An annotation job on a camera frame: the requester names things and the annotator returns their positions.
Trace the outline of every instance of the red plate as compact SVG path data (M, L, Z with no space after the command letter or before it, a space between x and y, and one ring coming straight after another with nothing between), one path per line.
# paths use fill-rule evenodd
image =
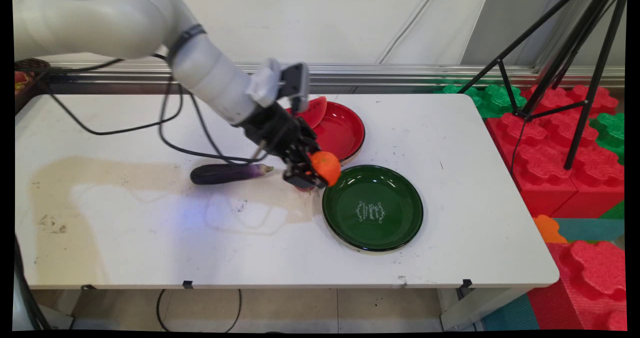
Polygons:
M364 124L353 110L328 101L324 117L313 128L320 149L333 153L340 162L356 154L364 142Z

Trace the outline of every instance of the green foam block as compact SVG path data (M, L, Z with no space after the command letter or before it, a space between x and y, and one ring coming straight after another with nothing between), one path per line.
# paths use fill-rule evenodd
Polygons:
M611 115L600 113L596 119L589 122L598 131L596 143L617 155L617 162L625 164L625 115L619 113Z
M625 219L625 201L621 201L608 212L602 214L599 219L602 220L623 220Z
M439 94L457 94L462 88L458 85L447 85L442 90L439 90ZM521 90L518 87L511 86L513 96L516 100L516 105L519 108L524 107L527 100L521 96ZM503 85L489 85L482 91L477 90L475 87L471 87L464 92L473 99L473 103L480 113L482 119L500 118L505 113L512 111L512 103L509 99L509 93Z

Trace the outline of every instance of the orange foam block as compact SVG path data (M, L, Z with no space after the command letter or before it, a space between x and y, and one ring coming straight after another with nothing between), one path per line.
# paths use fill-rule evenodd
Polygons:
M545 243L567 243L567 239L564 238L558 232L560 230L560 224L548 215L538 215L533 217L533 222L540 231L540 235Z

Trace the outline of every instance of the watermelon slice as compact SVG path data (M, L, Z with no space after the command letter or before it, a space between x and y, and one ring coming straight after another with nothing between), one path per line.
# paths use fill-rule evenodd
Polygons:
M286 108L286 111L291 114L291 108ZM319 96L316 99L311 99L308 108L297 115L302 117L306 124L313 129L325 117L325 111L327 111L327 97Z

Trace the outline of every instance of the eggplant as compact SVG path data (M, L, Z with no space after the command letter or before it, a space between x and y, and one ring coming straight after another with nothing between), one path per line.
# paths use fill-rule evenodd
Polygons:
M262 177L272 170L274 167L265 164L206 164L192 170L190 178L194 185L221 185Z

